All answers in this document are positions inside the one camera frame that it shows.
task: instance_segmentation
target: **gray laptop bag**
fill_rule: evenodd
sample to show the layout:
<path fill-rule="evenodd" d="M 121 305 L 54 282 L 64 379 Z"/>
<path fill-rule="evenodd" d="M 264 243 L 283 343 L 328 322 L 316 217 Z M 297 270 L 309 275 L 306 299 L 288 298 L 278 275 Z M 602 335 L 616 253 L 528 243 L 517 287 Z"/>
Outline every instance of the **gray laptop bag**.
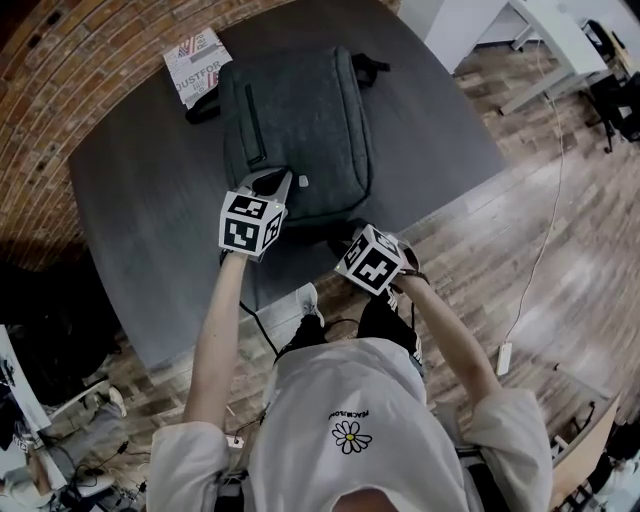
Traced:
<path fill-rule="evenodd" d="M 380 70 L 389 66 L 363 54 L 352 57 L 343 47 L 223 66 L 219 100 L 229 185 L 237 187 L 252 172 L 286 167 L 294 179 L 285 226 L 349 218 L 369 196 L 373 179 L 359 87 L 373 85 Z M 199 122 L 198 104 L 194 109 L 187 118 Z"/>

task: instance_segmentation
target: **white t-shirt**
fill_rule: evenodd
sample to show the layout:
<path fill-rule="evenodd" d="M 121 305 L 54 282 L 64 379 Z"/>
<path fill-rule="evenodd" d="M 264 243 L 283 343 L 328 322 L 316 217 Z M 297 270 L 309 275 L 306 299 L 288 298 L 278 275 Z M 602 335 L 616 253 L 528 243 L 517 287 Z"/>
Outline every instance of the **white t-shirt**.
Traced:
<path fill-rule="evenodd" d="M 274 368 L 267 396 L 245 510 L 330 512 L 341 496 L 367 488 L 384 492 L 402 512 L 482 510 L 398 345 L 369 338 L 295 350 Z M 548 509 L 551 452 L 532 393 L 502 390 L 485 398 L 466 441 L 483 447 L 512 512 Z M 225 435 L 210 424 L 159 430 L 149 511 L 213 511 L 228 460 Z"/>
<path fill-rule="evenodd" d="M 27 510 L 44 507 L 51 501 L 53 492 L 40 496 L 26 467 L 8 471 L 3 478 L 6 483 L 6 495 Z"/>

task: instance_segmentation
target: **daisy logo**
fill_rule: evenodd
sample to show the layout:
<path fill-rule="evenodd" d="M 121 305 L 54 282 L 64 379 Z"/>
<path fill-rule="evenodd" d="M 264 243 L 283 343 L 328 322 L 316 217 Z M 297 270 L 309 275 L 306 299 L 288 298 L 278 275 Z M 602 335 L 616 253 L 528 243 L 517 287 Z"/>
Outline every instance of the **daisy logo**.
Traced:
<path fill-rule="evenodd" d="M 336 423 L 336 428 L 331 431 L 336 438 L 336 445 L 342 447 L 342 453 L 348 455 L 352 452 L 360 453 L 373 439 L 371 436 L 360 434 L 360 423 L 343 421 Z"/>

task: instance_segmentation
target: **white cable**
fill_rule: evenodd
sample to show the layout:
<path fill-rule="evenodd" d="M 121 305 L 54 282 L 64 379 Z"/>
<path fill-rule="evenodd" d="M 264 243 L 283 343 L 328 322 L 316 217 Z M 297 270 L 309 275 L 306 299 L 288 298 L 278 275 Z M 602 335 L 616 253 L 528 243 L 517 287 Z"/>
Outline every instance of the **white cable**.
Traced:
<path fill-rule="evenodd" d="M 541 40 L 538 39 L 538 44 L 536 45 L 536 63 L 538 65 L 538 71 L 540 71 L 540 74 L 544 79 L 546 75 L 544 74 L 544 71 L 542 70 L 542 66 L 540 65 L 540 41 Z M 549 236 L 551 235 L 551 230 L 553 229 L 553 225 L 555 224 L 556 214 L 558 212 L 558 200 L 560 199 L 560 191 L 562 189 L 562 171 L 564 169 L 564 141 L 562 137 L 562 124 L 560 122 L 560 114 L 558 113 L 558 109 L 556 108 L 556 102 L 551 97 L 548 97 L 548 99 L 549 99 L 549 103 L 551 104 L 551 107 L 553 108 L 553 112 L 556 115 L 556 122 L 558 124 L 558 141 L 560 143 L 560 170 L 558 171 L 558 191 L 556 192 L 556 200 L 553 203 L 553 215 L 551 216 L 551 222 L 549 222 L 549 228 L 547 229 L 547 234 L 544 237 L 544 242 L 542 242 L 542 247 L 540 248 L 540 252 L 538 253 L 536 262 L 533 264 L 533 269 L 531 270 L 531 275 L 529 276 L 529 281 L 527 282 L 527 286 L 525 287 L 524 292 L 522 292 L 522 297 L 520 297 L 520 305 L 518 307 L 518 315 L 516 316 L 516 321 L 511 326 L 511 329 L 509 329 L 509 332 L 507 333 L 507 336 L 504 339 L 504 343 L 507 343 L 507 341 L 509 340 L 509 336 L 511 335 L 511 332 L 515 329 L 516 325 L 518 325 L 518 322 L 520 321 L 520 316 L 522 315 L 522 305 L 524 304 L 524 298 L 527 295 L 527 291 L 529 291 L 529 287 L 531 286 L 531 282 L 533 281 L 533 277 L 535 276 L 536 269 L 538 268 L 538 264 L 540 263 L 540 260 L 542 260 L 542 256 L 544 255 L 544 250 L 547 247 L 547 242 L 549 241 Z"/>

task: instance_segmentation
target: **wrist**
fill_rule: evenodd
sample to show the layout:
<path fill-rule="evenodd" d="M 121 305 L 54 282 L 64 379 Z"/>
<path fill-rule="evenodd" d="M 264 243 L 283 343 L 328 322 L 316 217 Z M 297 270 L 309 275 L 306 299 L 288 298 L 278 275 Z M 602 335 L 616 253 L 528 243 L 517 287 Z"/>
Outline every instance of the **wrist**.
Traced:
<path fill-rule="evenodd" d="M 426 288 L 430 288 L 429 283 L 427 283 L 422 277 L 417 275 L 404 275 L 398 274 L 394 280 L 393 284 L 398 286 L 403 292 L 408 293 L 413 290 L 420 290 Z"/>

